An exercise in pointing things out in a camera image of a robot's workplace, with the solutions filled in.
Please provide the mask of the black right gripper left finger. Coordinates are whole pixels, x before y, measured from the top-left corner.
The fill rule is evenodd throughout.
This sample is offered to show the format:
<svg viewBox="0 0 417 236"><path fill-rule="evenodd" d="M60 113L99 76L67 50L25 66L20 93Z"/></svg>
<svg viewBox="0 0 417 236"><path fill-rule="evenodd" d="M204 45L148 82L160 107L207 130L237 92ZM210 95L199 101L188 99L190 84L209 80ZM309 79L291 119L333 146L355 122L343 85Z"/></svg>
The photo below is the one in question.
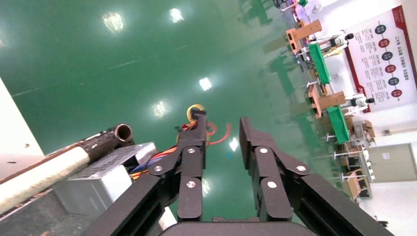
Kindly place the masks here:
<svg viewBox="0 0 417 236"><path fill-rule="evenodd" d="M174 200L179 222L202 219L207 118L204 110L190 112L194 126L180 132L176 149L141 174L83 235L144 236Z"/></svg>

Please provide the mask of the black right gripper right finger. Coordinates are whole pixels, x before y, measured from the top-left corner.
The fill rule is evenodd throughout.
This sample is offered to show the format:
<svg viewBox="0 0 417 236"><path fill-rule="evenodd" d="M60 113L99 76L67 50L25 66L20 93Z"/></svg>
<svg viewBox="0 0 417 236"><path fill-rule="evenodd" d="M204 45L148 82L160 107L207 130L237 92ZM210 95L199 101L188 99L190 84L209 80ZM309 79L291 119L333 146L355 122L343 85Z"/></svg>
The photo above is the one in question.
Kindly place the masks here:
<svg viewBox="0 0 417 236"><path fill-rule="evenodd" d="M279 236L388 236L383 225L300 160L270 133L239 123L245 168L252 178L262 232Z"/></svg>

